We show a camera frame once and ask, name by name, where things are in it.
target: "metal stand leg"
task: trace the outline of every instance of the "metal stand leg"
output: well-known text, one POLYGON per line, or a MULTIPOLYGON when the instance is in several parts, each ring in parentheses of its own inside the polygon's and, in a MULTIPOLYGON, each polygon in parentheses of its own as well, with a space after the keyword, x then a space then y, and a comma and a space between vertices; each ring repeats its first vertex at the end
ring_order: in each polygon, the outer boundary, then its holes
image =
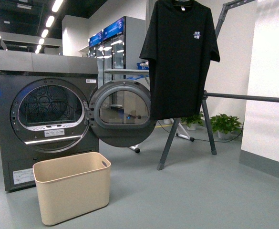
POLYGON ((190 135, 187 133, 187 131, 184 129, 184 127, 180 123, 178 124, 178 127, 177 127, 177 134, 176 134, 176 136, 184 138, 184 139, 187 139, 187 140, 190 140, 190 135))
POLYGON ((139 144, 135 146, 130 146, 129 149, 133 150, 135 153, 139 154, 140 153, 140 148, 138 148, 139 144))
POLYGON ((170 147, 171 147, 174 135, 176 134, 176 129, 177 129, 178 124, 179 124, 180 121, 181 121, 180 118, 175 118, 174 119, 174 122, 173 122, 173 125, 171 127, 171 131, 170 131, 169 137, 168 137, 167 142, 166 142, 166 146, 164 148, 162 157, 160 158, 159 164, 157 166, 157 170, 162 170, 165 167, 165 161, 167 159, 167 156, 168 156, 168 153, 169 153, 169 150, 170 150, 170 147))
POLYGON ((204 96, 204 99, 202 101, 202 108, 203 108, 203 112, 204 112, 205 123, 206 123, 206 128, 207 128, 209 142, 210 142, 211 154, 217 155, 214 136, 212 135, 212 128, 211 128, 209 113, 208 113, 208 109, 207 109, 206 99, 207 99, 207 96, 204 96))

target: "warning sticker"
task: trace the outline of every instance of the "warning sticker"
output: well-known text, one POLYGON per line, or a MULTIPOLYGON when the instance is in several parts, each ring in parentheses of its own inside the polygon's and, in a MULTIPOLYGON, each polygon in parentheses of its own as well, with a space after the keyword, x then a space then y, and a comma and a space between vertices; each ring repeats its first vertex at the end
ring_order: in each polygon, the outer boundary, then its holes
POLYGON ((97 83, 96 79, 86 79, 86 83, 97 83))
POLYGON ((13 182, 15 185, 34 180, 33 168, 13 171, 13 182))
POLYGON ((65 135, 65 131, 64 131, 64 129, 45 130, 44 134, 45 134, 45 137, 53 137, 53 136, 65 135))

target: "ceiling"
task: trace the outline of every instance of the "ceiling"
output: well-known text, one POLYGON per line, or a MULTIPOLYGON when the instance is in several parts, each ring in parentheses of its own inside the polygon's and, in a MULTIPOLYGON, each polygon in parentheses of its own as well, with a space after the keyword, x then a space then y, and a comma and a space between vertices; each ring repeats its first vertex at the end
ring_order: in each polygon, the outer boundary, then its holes
MULTIPOLYGON (((52 15, 55 21, 48 28, 47 38, 62 39, 62 20, 65 15, 90 18, 107 0, 64 0, 56 13, 52 12, 54 2, 55 0, 0 0, 0 32, 40 37, 46 29, 48 17, 52 15), (31 9, 19 8, 18 4, 31 9)), ((4 43, 8 50, 25 52, 35 52, 37 46, 5 40, 4 43)))

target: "printed logo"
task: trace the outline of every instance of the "printed logo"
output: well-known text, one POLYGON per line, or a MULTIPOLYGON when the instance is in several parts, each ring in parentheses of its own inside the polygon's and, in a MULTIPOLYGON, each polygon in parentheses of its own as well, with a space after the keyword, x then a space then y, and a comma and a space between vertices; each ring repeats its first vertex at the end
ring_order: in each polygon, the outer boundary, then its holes
POLYGON ((193 34, 195 39, 200 39, 201 37, 201 32, 195 32, 195 34, 193 34))

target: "wall baseboard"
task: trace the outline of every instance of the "wall baseboard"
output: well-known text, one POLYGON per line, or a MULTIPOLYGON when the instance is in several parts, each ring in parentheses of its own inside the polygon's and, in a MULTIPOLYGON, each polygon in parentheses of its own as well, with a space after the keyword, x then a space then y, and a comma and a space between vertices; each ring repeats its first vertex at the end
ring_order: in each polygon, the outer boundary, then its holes
POLYGON ((279 162, 241 150, 239 162, 279 178, 279 162))

